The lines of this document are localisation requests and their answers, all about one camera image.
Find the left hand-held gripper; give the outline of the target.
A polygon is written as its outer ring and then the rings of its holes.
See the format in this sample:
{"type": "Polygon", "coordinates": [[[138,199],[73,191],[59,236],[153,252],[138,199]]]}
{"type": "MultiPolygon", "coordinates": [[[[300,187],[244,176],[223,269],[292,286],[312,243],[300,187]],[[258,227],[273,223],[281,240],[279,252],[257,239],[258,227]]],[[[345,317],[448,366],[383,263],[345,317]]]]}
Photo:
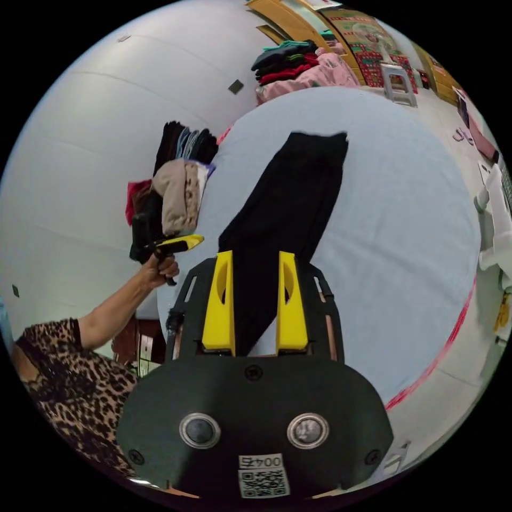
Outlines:
{"type": "Polygon", "coordinates": [[[129,258],[140,264],[149,286],[175,286],[177,263],[174,253],[188,252],[204,242],[204,237],[198,234],[154,239],[148,223],[133,223],[131,234],[129,258]]]}

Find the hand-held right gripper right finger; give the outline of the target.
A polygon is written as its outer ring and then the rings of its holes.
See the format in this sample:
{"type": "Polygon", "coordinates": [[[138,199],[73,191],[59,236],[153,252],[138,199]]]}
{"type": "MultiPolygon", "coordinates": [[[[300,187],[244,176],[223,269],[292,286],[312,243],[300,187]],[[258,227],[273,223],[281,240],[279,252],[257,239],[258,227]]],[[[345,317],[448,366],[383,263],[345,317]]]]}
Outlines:
{"type": "Polygon", "coordinates": [[[308,345],[306,318],[295,255],[279,252],[276,353],[304,351],[308,345]]]}

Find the person's left hand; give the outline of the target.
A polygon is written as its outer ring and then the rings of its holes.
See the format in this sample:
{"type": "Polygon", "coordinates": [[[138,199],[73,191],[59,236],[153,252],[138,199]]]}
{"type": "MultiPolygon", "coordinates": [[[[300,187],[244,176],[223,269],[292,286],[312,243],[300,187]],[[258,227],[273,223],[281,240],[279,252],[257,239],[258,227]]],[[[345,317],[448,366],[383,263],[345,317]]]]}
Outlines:
{"type": "Polygon", "coordinates": [[[174,282],[180,270],[174,255],[158,257],[151,255],[138,272],[140,284],[147,290],[153,290],[164,284],[174,282]]]}

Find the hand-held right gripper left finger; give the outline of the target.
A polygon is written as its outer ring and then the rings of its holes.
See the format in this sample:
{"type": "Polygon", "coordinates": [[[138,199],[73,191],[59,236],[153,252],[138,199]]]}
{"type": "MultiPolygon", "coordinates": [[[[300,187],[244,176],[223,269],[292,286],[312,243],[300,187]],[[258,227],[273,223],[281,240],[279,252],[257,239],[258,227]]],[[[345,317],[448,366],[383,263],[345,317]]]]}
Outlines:
{"type": "Polygon", "coordinates": [[[233,252],[219,252],[213,268],[202,335],[206,351],[236,354],[233,284],[233,252]]]}

